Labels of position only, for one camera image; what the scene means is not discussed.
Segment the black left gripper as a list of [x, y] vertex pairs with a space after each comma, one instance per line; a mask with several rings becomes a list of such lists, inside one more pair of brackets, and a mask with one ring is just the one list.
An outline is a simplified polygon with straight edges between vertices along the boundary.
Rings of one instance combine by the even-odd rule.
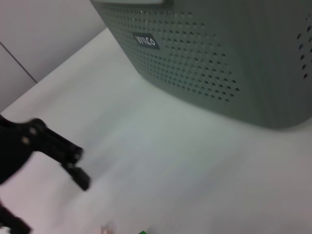
[[[91, 178], [78, 167], [84, 150], [47, 128], [39, 118], [28, 122], [11, 122], [0, 117], [0, 183], [5, 183], [28, 161], [33, 152], [42, 152], [57, 161], [83, 190]], [[0, 202], [0, 230], [8, 234], [31, 234], [32, 228]]]

